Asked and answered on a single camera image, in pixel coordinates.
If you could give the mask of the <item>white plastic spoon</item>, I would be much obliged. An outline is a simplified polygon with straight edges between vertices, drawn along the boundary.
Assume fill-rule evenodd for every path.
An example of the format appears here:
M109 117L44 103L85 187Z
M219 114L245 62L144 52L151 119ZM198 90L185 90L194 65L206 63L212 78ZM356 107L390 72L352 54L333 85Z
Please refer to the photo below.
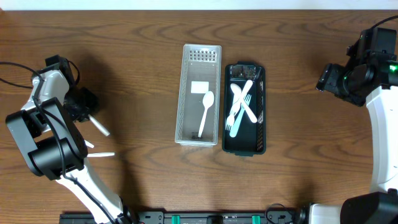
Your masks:
M208 92L205 93L205 95L203 97L203 101L202 101L203 106L204 106L204 112L203 112L203 116L202 116L202 119L201 119L199 132L198 132L198 137L199 138L202 136L202 133L203 133L203 130L204 130L208 109L213 105L214 100L215 100L215 96L214 96L214 93L212 91L208 91Z
M105 136L109 136L110 132L92 115L88 115L89 120L94 124L94 126Z

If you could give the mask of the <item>white plastic utensil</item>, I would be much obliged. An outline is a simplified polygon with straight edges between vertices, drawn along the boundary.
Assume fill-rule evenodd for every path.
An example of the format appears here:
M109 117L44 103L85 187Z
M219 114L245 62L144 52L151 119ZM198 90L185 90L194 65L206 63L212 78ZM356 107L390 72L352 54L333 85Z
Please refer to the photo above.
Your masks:
M85 140L85 144L86 144L86 146L89 147L89 148L94 148L94 147L95 147L92 143L90 143L90 142L87 141L87 140Z

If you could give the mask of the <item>mint green plastic fork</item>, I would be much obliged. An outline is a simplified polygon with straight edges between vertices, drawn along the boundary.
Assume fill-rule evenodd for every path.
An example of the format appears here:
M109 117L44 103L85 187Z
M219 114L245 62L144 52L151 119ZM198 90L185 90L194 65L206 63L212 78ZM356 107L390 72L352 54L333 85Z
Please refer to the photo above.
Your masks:
M245 103L250 103L250 100L251 100L251 95L247 94L245 96L245 98L244 98L244 102ZM231 130L229 132L229 136L231 138L235 138L236 137L236 135L238 133L238 130L239 130L239 127L240 127L240 124L241 124L241 120L242 120L243 115L244 115L244 112L245 112L245 109L244 109L243 106L241 106L241 109L239 111L238 117L236 118L236 120L234 122L234 125L232 126L232 128L231 128Z

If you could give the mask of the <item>white plastic fork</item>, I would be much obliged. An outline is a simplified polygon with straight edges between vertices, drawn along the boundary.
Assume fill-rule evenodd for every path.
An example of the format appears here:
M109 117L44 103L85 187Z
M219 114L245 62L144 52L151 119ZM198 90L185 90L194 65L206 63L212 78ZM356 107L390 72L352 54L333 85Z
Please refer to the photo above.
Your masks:
M226 130L230 131L233 124L234 124L234 117L236 113L238 112L237 107L232 107L229 116L226 119Z

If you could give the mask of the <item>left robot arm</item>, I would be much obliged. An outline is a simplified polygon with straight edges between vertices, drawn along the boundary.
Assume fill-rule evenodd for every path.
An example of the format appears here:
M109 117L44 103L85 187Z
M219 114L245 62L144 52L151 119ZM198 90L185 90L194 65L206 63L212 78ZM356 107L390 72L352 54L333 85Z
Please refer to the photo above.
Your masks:
M75 126L76 121L91 121L108 136L91 115L97 107L97 97L77 87L68 67L49 66L34 72L30 98L6 117L6 125L30 171L70 190L95 223L135 223L120 196L94 171L88 160L90 144Z

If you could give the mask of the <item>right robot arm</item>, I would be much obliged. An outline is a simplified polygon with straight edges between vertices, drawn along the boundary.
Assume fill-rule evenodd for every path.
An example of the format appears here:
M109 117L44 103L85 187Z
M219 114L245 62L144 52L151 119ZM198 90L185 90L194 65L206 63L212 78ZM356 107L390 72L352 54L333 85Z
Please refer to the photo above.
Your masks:
M397 62L372 59L326 65L316 86L370 115L373 173L370 192L342 205L310 206L309 223L397 223Z

